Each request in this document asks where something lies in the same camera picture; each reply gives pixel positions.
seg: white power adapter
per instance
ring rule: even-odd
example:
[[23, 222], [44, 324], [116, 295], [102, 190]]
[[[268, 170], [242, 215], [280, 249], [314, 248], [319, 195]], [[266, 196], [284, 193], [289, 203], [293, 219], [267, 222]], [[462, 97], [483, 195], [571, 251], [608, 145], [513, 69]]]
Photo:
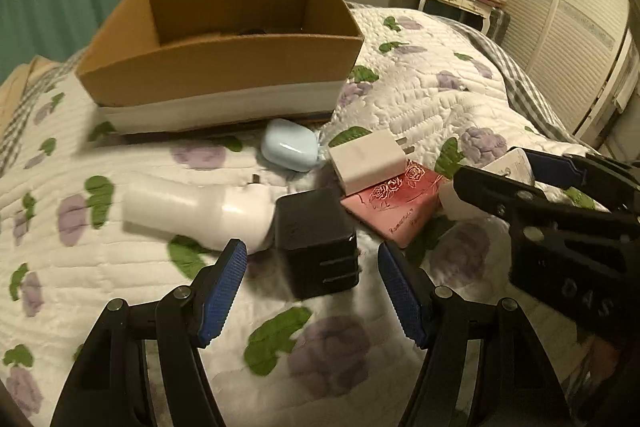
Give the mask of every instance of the white power adapter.
[[399, 142], [406, 142], [406, 138], [396, 141], [391, 131], [383, 129], [331, 147], [329, 155], [345, 195], [403, 174], [406, 154], [414, 148], [403, 150]]

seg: cardboard box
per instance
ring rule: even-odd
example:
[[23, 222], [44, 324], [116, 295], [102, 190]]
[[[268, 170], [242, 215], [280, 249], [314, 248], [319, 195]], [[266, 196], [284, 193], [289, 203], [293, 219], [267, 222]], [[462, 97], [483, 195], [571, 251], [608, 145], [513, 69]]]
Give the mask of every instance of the cardboard box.
[[122, 133], [329, 117], [363, 41], [343, 0], [122, 0], [76, 74]]

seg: bed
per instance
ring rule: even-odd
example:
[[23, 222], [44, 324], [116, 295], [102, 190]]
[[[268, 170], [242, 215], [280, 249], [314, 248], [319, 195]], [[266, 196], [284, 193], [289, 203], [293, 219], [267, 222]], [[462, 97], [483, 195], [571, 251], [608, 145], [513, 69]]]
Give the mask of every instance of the bed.
[[[332, 120], [318, 128], [322, 155], [354, 127], [389, 128], [410, 158], [434, 168], [456, 139], [457, 161], [486, 164], [512, 146], [584, 154], [527, 76], [494, 43], [459, 23], [406, 9], [354, 7], [366, 41]], [[105, 124], [74, 67], [82, 52], [28, 87], [0, 145], [0, 378], [34, 426], [48, 426], [82, 342], [111, 298], [153, 301], [215, 253], [194, 241], [136, 229], [120, 202], [133, 172], [191, 184], [242, 185], [259, 174], [273, 198], [337, 185], [322, 163], [307, 174], [278, 168], [258, 152], [260, 130], [200, 142], [129, 144]], [[548, 197], [568, 200], [545, 187]], [[254, 254], [222, 335], [201, 351], [230, 427], [398, 424], [424, 352], [402, 329], [376, 265], [380, 238], [357, 227], [359, 284], [294, 301], [271, 251]], [[497, 218], [455, 224], [421, 263], [466, 299], [518, 300], [560, 380], [588, 346], [575, 325], [508, 283], [510, 240]], [[248, 349], [252, 333], [292, 328], [293, 343], [270, 354]], [[147, 343], [158, 425], [171, 425], [157, 346]], [[478, 346], [458, 398], [473, 391]]]

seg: white bottle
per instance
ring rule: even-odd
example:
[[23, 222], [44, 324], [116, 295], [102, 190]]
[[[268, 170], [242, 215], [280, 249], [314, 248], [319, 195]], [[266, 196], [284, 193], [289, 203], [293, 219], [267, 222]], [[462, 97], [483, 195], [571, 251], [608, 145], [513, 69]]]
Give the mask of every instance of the white bottle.
[[124, 194], [124, 221], [186, 235], [203, 247], [224, 250], [240, 239], [247, 253], [267, 248], [274, 204], [266, 185], [198, 187], [135, 174]]

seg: metal screw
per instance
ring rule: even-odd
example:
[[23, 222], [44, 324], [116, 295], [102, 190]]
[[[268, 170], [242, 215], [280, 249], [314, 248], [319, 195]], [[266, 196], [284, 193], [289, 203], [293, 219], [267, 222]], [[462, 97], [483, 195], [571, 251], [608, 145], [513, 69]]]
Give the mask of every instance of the metal screw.
[[448, 299], [453, 296], [453, 291], [448, 286], [437, 286], [434, 292], [441, 299]]
[[108, 303], [107, 303], [107, 309], [110, 312], [116, 312], [118, 311], [120, 308], [122, 308], [122, 305], [124, 304], [124, 301], [122, 299], [111, 299]]
[[526, 190], [518, 190], [516, 192], [516, 196], [525, 201], [531, 201], [534, 198], [534, 195], [531, 194], [531, 192], [527, 192]]
[[545, 239], [545, 234], [542, 233], [542, 230], [537, 229], [536, 227], [525, 227], [524, 230], [522, 230], [522, 233], [524, 234], [524, 237], [534, 243], [539, 243]]
[[191, 288], [188, 286], [178, 286], [174, 290], [174, 297], [176, 299], [186, 299], [189, 295], [191, 295]]
[[506, 299], [502, 299], [502, 307], [508, 312], [514, 312], [518, 309], [518, 303], [507, 297]]

